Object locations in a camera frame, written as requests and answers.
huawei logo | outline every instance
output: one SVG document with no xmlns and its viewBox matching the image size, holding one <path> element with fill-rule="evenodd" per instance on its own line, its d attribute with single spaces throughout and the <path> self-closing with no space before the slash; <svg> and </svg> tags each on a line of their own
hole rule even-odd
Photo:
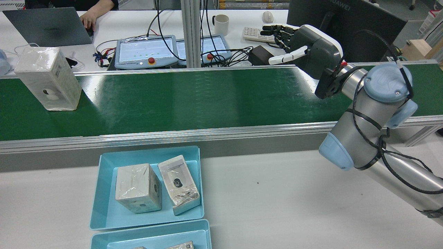
<svg viewBox="0 0 443 249">
<path fill-rule="evenodd" d="M 338 5 L 340 8 L 343 8 L 343 9 L 345 9 L 345 10 L 347 10 L 347 11 L 349 11 L 350 9 L 351 9 L 351 6 L 349 6 L 349 5 L 347 5 L 347 4 L 344 4 L 344 3 L 342 3 L 341 1 L 339 1 L 339 0 L 329 0 L 331 3 L 333 3 L 333 4 L 336 4 L 336 5 Z"/>
</svg>

keyboard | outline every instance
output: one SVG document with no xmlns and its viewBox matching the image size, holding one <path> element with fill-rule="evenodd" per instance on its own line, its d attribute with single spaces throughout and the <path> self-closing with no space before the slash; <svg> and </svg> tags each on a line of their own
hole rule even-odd
<svg viewBox="0 0 443 249">
<path fill-rule="evenodd" d="M 275 44 L 273 35 L 260 35 L 261 29 L 254 27 L 245 27 L 243 30 L 243 38 L 245 40 L 261 42 L 261 43 L 273 43 Z"/>
</svg>

person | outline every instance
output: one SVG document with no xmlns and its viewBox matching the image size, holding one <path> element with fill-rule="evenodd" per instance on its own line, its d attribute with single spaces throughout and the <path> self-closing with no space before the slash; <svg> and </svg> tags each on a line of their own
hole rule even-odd
<svg viewBox="0 0 443 249">
<path fill-rule="evenodd" d="M 74 7 L 77 11 L 86 11 L 80 20 L 85 29 L 93 31 L 97 18 L 110 10 L 118 10 L 118 0 L 25 0 L 25 8 L 49 8 L 49 2 L 56 8 Z"/>
</svg>

green conveyor belt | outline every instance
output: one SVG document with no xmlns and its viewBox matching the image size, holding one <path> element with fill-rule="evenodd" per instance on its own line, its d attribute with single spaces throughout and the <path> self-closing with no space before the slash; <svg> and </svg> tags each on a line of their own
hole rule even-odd
<svg viewBox="0 0 443 249">
<path fill-rule="evenodd" d="M 407 67 L 414 116 L 443 115 L 443 72 Z M 351 103 L 343 94 L 318 99 L 313 81 L 290 67 L 77 78 L 75 111 L 46 111 L 19 79 L 1 79 L 0 140 L 337 121 Z"/>
</svg>

white box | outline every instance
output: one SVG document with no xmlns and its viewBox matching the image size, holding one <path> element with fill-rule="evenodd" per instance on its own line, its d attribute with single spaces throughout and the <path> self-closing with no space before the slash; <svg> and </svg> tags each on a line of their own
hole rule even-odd
<svg viewBox="0 0 443 249">
<path fill-rule="evenodd" d="M 174 245 L 166 249 L 194 249 L 194 243 L 192 241 L 188 241 L 186 243 L 180 245 Z"/>
<path fill-rule="evenodd" d="M 82 87 L 58 47 L 27 47 L 14 73 L 48 111 L 77 109 Z"/>
<path fill-rule="evenodd" d="M 183 155 L 161 162 L 158 166 L 172 201 L 174 215 L 200 205 L 200 194 Z"/>
<path fill-rule="evenodd" d="M 162 209 L 162 186 L 148 163 L 117 169 L 115 200 L 135 214 Z"/>
</svg>

